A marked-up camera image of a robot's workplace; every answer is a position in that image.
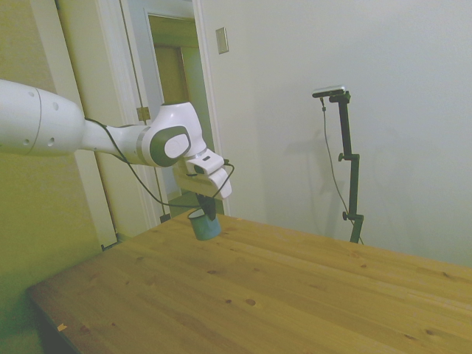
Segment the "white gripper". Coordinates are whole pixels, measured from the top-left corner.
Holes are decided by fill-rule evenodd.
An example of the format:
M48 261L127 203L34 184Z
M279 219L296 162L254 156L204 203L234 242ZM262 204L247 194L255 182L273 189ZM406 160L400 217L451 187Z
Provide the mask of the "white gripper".
M173 175L180 188L197 193L198 204L211 221L216 219L214 198L224 200L232 194L229 174L224 168L219 168L209 176L188 176L177 166L174 166Z

